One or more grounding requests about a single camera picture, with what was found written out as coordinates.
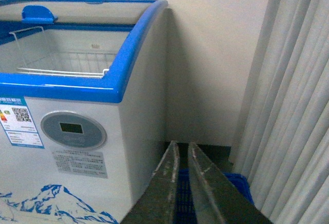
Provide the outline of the right gripper camera black right finger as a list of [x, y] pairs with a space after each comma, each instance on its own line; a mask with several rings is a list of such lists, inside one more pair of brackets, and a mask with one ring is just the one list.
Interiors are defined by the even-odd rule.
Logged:
[[271, 223], [195, 143], [188, 147], [188, 165], [198, 223]]

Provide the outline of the right gripper camera black left finger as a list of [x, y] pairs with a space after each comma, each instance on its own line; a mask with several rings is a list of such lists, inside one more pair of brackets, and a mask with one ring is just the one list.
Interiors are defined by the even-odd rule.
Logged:
[[179, 175], [179, 147], [171, 141], [143, 195], [121, 223], [173, 223]]

